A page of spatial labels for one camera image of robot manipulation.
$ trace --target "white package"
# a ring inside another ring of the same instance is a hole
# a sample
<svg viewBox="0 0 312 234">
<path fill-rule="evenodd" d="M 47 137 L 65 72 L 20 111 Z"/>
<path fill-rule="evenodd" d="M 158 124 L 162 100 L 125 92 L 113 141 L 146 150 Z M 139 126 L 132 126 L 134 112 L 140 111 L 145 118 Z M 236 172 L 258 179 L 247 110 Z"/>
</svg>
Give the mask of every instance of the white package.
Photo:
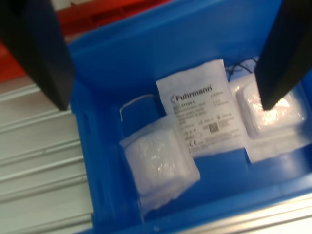
<svg viewBox="0 0 312 234">
<path fill-rule="evenodd" d="M 200 179 L 174 116 L 165 116 L 120 142 L 140 196 L 141 212 L 177 198 Z"/>
<path fill-rule="evenodd" d="M 230 82 L 245 126 L 242 134 L 249 160 L 258 162 L 311 144 L 311 109 L 301 85 L 265 112 L 255 84 L 254 74 Z"/>
<path fill-rule="evenodd" d="M 293 91 L 286 94 L 271 110 L 264 111 L 255 80 L 236 94 L 248 135 L 257 138 L 298 128 L 306 113 Z"/>
<path fill-rule="evenodd" d="M 161 102 L 180 122 L 193 157 L 243 148 L 238 117 L 223 60 L 158 80 Z"/>
</svg>

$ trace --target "fuhrmann logo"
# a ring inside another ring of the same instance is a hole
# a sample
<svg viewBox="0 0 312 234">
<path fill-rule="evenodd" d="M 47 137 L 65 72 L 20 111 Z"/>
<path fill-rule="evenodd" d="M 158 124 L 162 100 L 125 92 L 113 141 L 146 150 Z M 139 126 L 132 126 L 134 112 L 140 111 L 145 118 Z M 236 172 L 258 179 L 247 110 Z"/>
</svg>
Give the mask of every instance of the fuhrmann logo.
<svg viewBox="0 0 312 234">
<path fill-rule="evenodd" d="M 193 91 L 193 92 L 190 92 L 190 93 L 187 93 L 187 94 L 183 94 L 183 95 L 175 95 L 175 94 L 173 94 L 171 96 L 171 98 L 170 98 L 170 101 L 171 101 L 172 104 L 176 104 L 180 100 L 181 101 L 187 100 L 189 98 L 196 97 L 196 96 L 199 96 L 201 94 L 208 93 L 210 91 L 212 91 L 211 85 L 209 85 L 208 87 L 205 87 L 203 89 L 196 90 L 196 91 Z"/>
</svg>

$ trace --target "white string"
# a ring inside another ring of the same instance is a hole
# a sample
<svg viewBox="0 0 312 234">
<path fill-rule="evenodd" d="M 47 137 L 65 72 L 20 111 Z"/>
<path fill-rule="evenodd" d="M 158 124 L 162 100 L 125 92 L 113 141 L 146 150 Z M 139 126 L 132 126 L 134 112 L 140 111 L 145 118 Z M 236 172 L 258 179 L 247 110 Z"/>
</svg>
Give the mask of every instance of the white string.
<svg viewBox="0 0 312 234">
<path fill-rule="evenodd" d="M 148 97 L 153 97 L 153 98 L 156 98 L 157 96 L 156 96 L 156 95 L 154 95 L 154 94 L 145 94 L 145 95 L 142 95 L 142 96 L 136 97 L 135 99 L 133 99 L 133 100 L 131 100 L 131 101 L 127 102 L 126 104 L 124 104 L 124 105 L 120 108 L 120 110 L 119 110 L 119 112 L 120 112 L 121 122 L 123 122 L 123 118 L 122 118 L 122 110 L 123 110 L 125 107 L 127 107 L 127 106 L 131 105 L 132 103 L 134 103 L 134 102 L 136 102 L 136 101 L 138 101 L 138 100 L 140 100 L 140 99 L 142 99 L 142 98 L 148 98 Z"/>
</svg>

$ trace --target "gray metal surface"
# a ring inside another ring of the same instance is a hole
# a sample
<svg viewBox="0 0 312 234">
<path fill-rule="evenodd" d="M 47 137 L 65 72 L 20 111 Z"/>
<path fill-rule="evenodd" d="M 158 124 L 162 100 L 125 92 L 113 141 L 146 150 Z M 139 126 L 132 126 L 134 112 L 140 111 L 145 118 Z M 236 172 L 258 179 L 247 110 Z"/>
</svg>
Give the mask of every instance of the gray metal surface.
<svg viewBox="0 0 312 234">
<path fill-rule="evenodd" d="M 0 234 L 91 228 L 75 117 L 28 77 L 0 83 Z"/>
<path fill-rule="evenodd" d="M 264 209 L 192 228 L 181 234 L 276 234 L 283 233 L 288 228 L 289 231 L 297 229 L 300 234 L 305 233 L 302 228 L 306 228 L 308 231 L 306 233 L 311 233 L 312 222 L 309 223 L 311 219 L 312 194 L 308 194 Z"/>
</svg>

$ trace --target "blue plastic bin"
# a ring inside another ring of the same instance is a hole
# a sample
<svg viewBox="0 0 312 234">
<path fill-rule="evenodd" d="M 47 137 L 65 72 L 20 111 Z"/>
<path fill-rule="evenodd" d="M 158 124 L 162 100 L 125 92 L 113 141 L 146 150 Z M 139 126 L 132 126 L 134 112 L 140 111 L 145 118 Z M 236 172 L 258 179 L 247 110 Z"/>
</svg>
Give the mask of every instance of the blue plastic bin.
<svg viewBox="0 0 312 234">
<path fill-rule="evenodd" d="M 213 59 L 257 56 L 279 0 L 174 0 L 97 29 L 70 45 L 77 76 L 72 96 L 94 209 L 95 233 L 179 231 L 312 190 L 312 147 L 259 163 L 240 149 L 195 160 L 201 180 L 143 223 L 119 141 L 165 115 L 156 80 Z M 304 81 L 312 90 L 312 80 Z M 311 92 L 307 92 L 312 103 Z"/>
</svg>

